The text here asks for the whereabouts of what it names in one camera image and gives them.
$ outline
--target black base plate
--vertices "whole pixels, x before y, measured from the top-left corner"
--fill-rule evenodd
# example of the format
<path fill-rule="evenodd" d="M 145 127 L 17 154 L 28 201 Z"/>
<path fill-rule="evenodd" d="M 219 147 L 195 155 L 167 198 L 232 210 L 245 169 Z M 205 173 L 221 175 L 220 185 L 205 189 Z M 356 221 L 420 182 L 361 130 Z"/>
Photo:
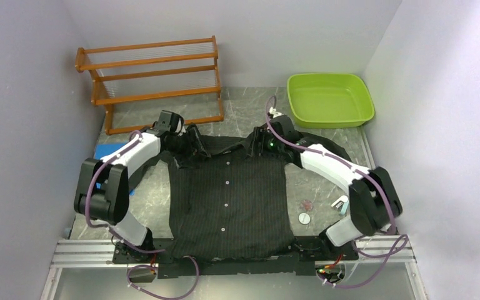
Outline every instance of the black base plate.
<path fill-rule="evenodd" d="M 343 253 L 342 260 L 358 259 L 349 242 L 339 247 L 338 252 L 322 251 L 321 240 L 317 236 L 296 236 L 289 249 L 277 253 L 269 259 L 239 260 L 222 259 L 217 261 L 198 261 L 201 275 L 233 275 L 233 274 L 272 274 L 293 273 L 298 276 L 315 275 L 315 261 L 335 261 Z M 173 239 L 154 239 L 156 249 L 168 249 Z M 149 264 L 153 254 L 131 256 L 128 247 L 118 242 L 113 254 L 114 264 Z M 174 259 L 168 252 L 157 255 L 159 279 L 193 276 L 194 264 L 190 259 Z"/>

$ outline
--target white button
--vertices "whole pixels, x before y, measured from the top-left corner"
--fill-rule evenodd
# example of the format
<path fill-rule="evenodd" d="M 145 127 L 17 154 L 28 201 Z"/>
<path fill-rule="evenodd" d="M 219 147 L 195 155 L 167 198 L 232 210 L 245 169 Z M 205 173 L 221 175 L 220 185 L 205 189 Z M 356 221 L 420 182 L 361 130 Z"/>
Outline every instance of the white button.
<path fill-rule="evenodd" d="M 303 225 L 307 225 L 308 223 L 310 223 L 310 215 L 306 212 L 303 212 L 299 215 L 299 222 Z"/>

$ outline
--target white wall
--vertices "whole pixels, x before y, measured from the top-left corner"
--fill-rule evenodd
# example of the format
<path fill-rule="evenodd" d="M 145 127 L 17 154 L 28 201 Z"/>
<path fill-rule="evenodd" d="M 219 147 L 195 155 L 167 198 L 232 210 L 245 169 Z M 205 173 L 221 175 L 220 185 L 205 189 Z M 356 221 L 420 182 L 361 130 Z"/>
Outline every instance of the white wall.
<path fill-rule="evenodd" d="M 39 299 L 101 115 L 63 3 L 0 1 L 0 299 Z"/>
<path fill-rule="evenodd" d="M 225 86 L 362 73 L 401 0 L 65 0 L 91 47 L 216 35 Z"/>
<path fill-rule="evenodd" d="M 364 78 L 431 299 L 480 299 L 480 0 L 404 0 Z"/>

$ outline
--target green tray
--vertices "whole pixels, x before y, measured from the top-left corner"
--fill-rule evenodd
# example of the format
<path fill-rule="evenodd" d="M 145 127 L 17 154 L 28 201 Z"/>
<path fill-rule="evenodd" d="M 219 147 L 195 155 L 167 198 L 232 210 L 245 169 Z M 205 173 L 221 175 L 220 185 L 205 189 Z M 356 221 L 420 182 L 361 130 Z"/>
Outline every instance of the green tray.
<path fill-rule="evenodd" d="M 353 74 L 295 74 L 287 90 L 296 124 L 304 128 L 356 127 L 374 116 L 371 95 Z"/>

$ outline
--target gray marble floor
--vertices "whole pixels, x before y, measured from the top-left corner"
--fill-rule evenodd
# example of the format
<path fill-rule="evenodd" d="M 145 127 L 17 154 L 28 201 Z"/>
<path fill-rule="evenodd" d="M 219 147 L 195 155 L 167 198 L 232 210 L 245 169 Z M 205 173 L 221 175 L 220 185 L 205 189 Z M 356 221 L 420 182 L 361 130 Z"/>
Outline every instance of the gray marble floor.
<path fill-rule="evenodd" d="M 269 96 L 277 95 L 277 110 L 292 116 L 285 87 L 224 87 L 225 121 L 198 125 L 202 134 L 214 136 L 247 136 L 253 127 L 264 122 L 264 108 Z M 154 101 L 133 102 L 116 107 L 114 127 L 141 125 L 155 121 L 162 109 L 174 111 L 185 119 L 218 114 L 215 94 L 185 96 Z M 362 137 L 358 128 L 301 129 L 332 139 L 349 153 L 352 161 L 367 165 Z M 128 140 L 127 134 L 107 136 L 102 131 L 98 143 L 119 143 Z M 333 183 L 294 165 L 286 166 L 288 214 L 293 233 L 297 236 L 318 235 L 324 228 L 340 219 L 331 204 L 343 191 Z M 314 208 L 309 212 L 311 222 L 302 225 L 298 216 L 300 204 L 310 200 Z M 166 164 L 152 167 L 130 197 L 130 210 L 139 221 L 152 229 L 155 238 L 171 238 L 168 226 L 170 207 L 169 178 Z M 84 217 L 77 214 L 71 239 L 110 238 L 105 229 L 87 228 Z"/>

